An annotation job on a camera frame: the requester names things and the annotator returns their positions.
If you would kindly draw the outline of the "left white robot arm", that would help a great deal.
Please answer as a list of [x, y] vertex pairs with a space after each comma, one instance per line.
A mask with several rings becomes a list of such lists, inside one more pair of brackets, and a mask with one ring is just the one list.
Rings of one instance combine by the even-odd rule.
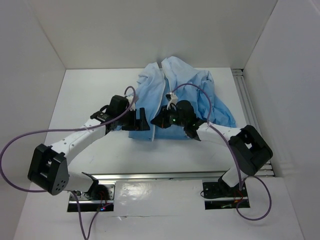
[[92, 200], [99, 192], [107, 194], [107, 188], [99, 184], [98, 179], [89, 173], [71, 172], [68, 166], [83, 150], [118, 127], [122, 131], [150, 130], [145, 109], [136, 108], [132, 97], [114, 95], [109, 105], [90, 116], [81, 131], [49, 146], [38, 145], [27, 178], [53, 196], [75, 191]]

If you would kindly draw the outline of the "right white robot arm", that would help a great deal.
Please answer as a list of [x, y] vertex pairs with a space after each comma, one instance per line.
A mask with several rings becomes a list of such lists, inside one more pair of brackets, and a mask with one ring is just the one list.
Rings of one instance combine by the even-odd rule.
[[247, 177], [253, 177], [273, 157], [273, 151], [252, 125], [237, 128], [213, 124], [197, 117], [187, 100], [171, 107], [162, 106], [150, 122], [162, 129], [172, 125], [182, 127], [190, 139], [229, 149], [234, 166], [218, 180], [218, 190], [223, 196], [230, 196], [236, 187], [241, 188]]

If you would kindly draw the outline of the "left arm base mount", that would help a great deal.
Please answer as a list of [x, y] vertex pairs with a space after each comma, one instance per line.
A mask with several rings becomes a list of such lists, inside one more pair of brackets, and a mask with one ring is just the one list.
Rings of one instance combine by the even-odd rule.
[[114, 182], [103, 183], [93, 175], [82, 172], [72, 174], [67, 187], [75, 191], [75, 194], [69, 194], [69, 213], [78, 210], [84, 213], [114, 211]]

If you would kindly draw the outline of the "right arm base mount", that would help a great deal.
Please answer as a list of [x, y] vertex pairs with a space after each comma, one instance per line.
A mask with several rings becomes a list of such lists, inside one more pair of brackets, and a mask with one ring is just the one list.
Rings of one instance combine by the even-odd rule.
[[246, 184], [229, 187], [222, 180], [204, 181], [200, 196], [204, 199], [205, 210], [250, 208]]

